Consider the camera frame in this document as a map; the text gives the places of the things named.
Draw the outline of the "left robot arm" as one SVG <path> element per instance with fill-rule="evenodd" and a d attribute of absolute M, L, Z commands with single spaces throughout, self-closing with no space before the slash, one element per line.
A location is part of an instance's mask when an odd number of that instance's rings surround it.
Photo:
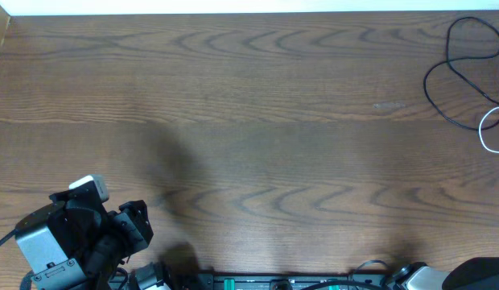
<path fill-rule="evenodd" d="M 106 211 L 101 202 L 57 201 L 15 226 L 15 241 L 39 289 L 105 289 L 124 259 L 153 237 L 146 203 Z"/>

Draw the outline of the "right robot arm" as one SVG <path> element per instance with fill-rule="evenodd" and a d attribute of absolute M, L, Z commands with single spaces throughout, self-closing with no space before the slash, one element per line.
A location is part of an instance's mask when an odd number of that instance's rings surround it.
<path fill-rule="evenodd" d="M 453 271 L 440 271 L 424 262 L 408 264 L 387 282 L 400 290 L 499 290 L 499 257 L 467 260 Z"/>

